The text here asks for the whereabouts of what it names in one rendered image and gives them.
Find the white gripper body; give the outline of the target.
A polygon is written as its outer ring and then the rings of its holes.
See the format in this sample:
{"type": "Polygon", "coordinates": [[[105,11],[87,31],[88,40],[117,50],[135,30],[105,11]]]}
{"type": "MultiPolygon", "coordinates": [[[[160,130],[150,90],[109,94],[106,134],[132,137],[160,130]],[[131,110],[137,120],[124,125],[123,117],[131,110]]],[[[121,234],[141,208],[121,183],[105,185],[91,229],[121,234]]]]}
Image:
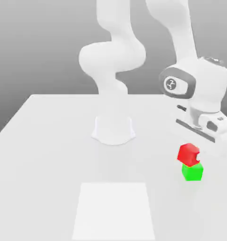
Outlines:
{"type": "Polygon", "coordinates": [[[212,137],[202,130],[194,129],[180,119],[175,120],[175,134],[197,146],[200,151],[215,157],[227,157],[227,132],[212,137]]]}

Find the small red cube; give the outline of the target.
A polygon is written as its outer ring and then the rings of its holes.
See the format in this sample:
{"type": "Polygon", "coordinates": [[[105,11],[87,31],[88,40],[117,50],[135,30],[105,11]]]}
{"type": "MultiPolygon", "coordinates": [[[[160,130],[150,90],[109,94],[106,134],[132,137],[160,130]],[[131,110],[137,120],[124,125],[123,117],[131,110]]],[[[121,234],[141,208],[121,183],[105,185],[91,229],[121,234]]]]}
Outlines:
{"type": "Polygon", "coordinates": [[[199,153],[200,150],[198,147],[196,147],[192,143],[187,143],[180,146],[177,160],[179,160],[188,167],[192,167],[200,162],[196,159],[199,153]]]}

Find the small green cube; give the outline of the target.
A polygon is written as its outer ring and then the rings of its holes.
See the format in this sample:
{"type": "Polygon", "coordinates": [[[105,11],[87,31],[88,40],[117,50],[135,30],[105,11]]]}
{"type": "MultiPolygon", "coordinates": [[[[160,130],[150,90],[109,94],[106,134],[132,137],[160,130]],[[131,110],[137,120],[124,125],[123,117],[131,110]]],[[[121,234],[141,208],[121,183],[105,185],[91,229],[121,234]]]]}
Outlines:
{"type": "Polygon", "coordinates": [[[191,167],[182,164],[182,174],[186,181],[201,181],[203,166],[200,162],[191,167]]]}

